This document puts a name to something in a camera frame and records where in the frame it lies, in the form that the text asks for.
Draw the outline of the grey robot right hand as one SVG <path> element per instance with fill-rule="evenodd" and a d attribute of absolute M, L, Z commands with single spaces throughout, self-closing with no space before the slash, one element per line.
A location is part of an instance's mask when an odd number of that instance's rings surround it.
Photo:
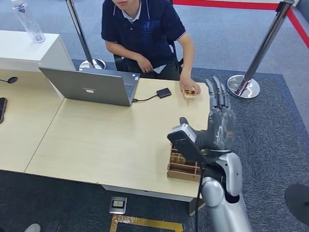
<path fill-rule="evenodd" d="M 195 130 L 195 144 L 200 150 L 228 151 L 233 149 L 234 116 L 225 85 L 213 76 L 207 79 L 210 94 L 210 114 L 207 130 Z"/>

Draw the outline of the person's right hand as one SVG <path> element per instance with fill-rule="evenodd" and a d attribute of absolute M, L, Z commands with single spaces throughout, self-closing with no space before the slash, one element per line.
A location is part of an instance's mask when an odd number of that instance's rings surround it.
<path fill-rule="evenodd" d="M 136 60 L 142 73 L 151 73 L 153 67 L 149 60 L 144 56 L 138 56 Z"/>

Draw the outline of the person's left hand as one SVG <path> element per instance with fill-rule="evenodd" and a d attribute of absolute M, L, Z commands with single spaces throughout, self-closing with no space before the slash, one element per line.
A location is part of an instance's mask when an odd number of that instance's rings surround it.
<path fill-rule="evenodd" d="M 180 74 L 179 86 L 182 93 L 185 90 L 188 90 L 189 93 L 194 91 L 197 95 L 200 93 L 200 86 L 191 79 L 190 72 L 185 72 L 185 70 Z"/>

